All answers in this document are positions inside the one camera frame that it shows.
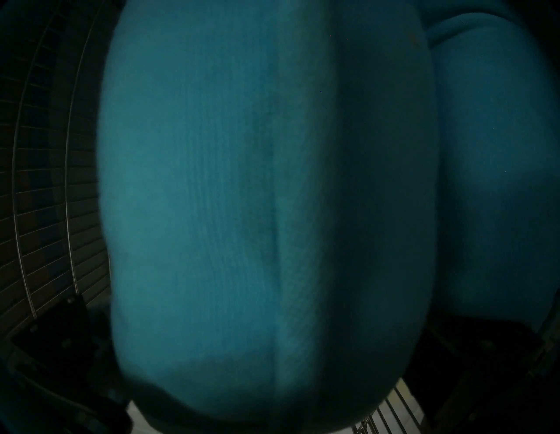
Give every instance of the black object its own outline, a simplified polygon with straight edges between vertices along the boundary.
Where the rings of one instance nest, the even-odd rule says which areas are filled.
[[[62,300],[12,338],[54,379],[76,386],[86,385],[86,374],[96,349],[82,296]]]
[[[69,432],[131,433],[129,401],[109,399],[89,381],[94,366],[101,366],[101,374],[93,375],[97,380],[118,377],[103,311],[92,315],[82,296],[69,296],[15,335],[12,343],[28,356],[26,363],[16,365],[16,377],[63,418]]]

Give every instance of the teal knit fabric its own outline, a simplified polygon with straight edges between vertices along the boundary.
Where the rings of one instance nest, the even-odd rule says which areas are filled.
[[[441,137],[434,306],[535,331],[560,288],[560,87],[498,0],[418,0]]]
[[[129,0],[98,159],[115,349],[143,411],[176,416],[153,413],[156,388],[222,421],[329,430],[389,392],[435,273],[413,6]]]

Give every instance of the knit texture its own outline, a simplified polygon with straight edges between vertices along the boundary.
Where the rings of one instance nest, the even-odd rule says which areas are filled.
[[[411,5],[129,0],[98,163],[139,408],[283,432],[373,410],[430,303],[437,160]]]

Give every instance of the white floor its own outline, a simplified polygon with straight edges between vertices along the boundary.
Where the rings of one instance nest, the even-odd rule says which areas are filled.
[[[408,405],[409,409],[412,411],[418,424],[422,423],[424,414],[422,413],[422,410],[418,405],[418,403],[416,402],[416,400],[414,399],[414,397],[410,394],[410,391],[408,390],[406,384],[402,380],[399,380],[399,382],[396,385],[396,388],[399,390],[404,401]],[[420,431],[417,428],[417,424],[411,418],[405,405],[400,400],[395,390],[393,390],[389,394],[387,400],[395,410],[396,416],[400,420],[400,423],[403,426],[404,431],[400,429],[399,423],[397,422],[395,416],[390,410],[388,404],[386,402],[382,402],[372,417],[379,434],[419,434]],[[158,432],[155,431],[148,424],[148,422],[146,422],[146,420],[143,418],[142,414],[140,413],[138,408],[136,408],[134,403],[131,403],[130,406],[128,407],[128,414],[130,414],[130,417],[134,422],[134,429],[132,431],[132,434],[158,434]],[[385,422],[389,427],[389,430],[387,430],[387,428],[385,427],[385,424],[381,419],[381,415],[383,416],[383,418],[385,418]],[[375,434],[370,431],[370,428],[368,428],[367,433]],[[342,431],[338,431],[337,433],[333,433],[333,434],[353,434],[353,431],[351,428],[346,428]]]

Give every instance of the curved metal rod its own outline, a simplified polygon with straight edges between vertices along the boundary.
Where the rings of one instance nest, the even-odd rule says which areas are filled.
[[[76,97],[76,90],[78,89],[78,80],[80,79],[80,72],[82,71],[83,56],[86,52],[87,43],[90,41],[91,31],[94,29],[95,22],[99,17],[101,8],[105,5],[103,0],[95,13],[94,19],[91,21],[91,26],[87,32],[86,41],[83,44],[82,54],[80,55],[80,62],[76,70],[76,79],[74,80],[74,87],[72,89],[72,96],[70,99],[70,109],[68,111],[68,125],[66,127],[66,148],[64,152],[64,212],[66,213],[66,238],[68,239],[68,256],[70,257],[70,270],[72,271],[72,281],[74,282],[74,291],[79,294],[78,281],[76,280],[76,270],[74,269],[74,259],[72,258],[72,244],[70,243],[70,223],[68,218],[68,150],[70,147],[70,126],[72,122],[72,110],[74,108],[74,99]]]
[[[35,48],[35,52],[33,53],[33,57],[31,58],[29,71],[27,72],[27,76],[25,77],[24,85],[21,89],[21,97],[19,107],[17,108],[17,118],[16,124],[14,126],[15,131],[13,134],[13,150],[12,150],[12,214],[13,214],[13,230],[14,230],[14,238],[16,240],[16,251],[17,251],[17,260],[20,264],[20,271],[21,271],[21,280],[24,284],[25,295],[27,297],[27,301],[29,303],[29,308],[31,309],[31,315],[33,319],[37,318],[37,311],[35,310],[35,306],[33,305],[33,300],[31,299],[31,291],[29,290],[29,284],[27,283],[27,275],[25,274],[25,266],[24,260],[21,253],[21,244],[20,244],[20,227],[17,221],[17,191],[16,191],[16,151],[17,151],[17,141],[19,139],[19,130],[21,126],[21,114],[24,109],[24,101],[25,101],[25,93],[27,92],[27,87],[29,85],[29,81],[31,80],[31,71],[35,66],[35,61],[37,60],[37,56],[39,55],[39,50],[43,44],[45,39],[45,35],[57,11],[60,9],[60,5],[62,4],[62,0],[58,2],[56,9],[54,10],[53,14],[51,15],[49,21],[47,22],[39,41],[37,42],[37,47]]]

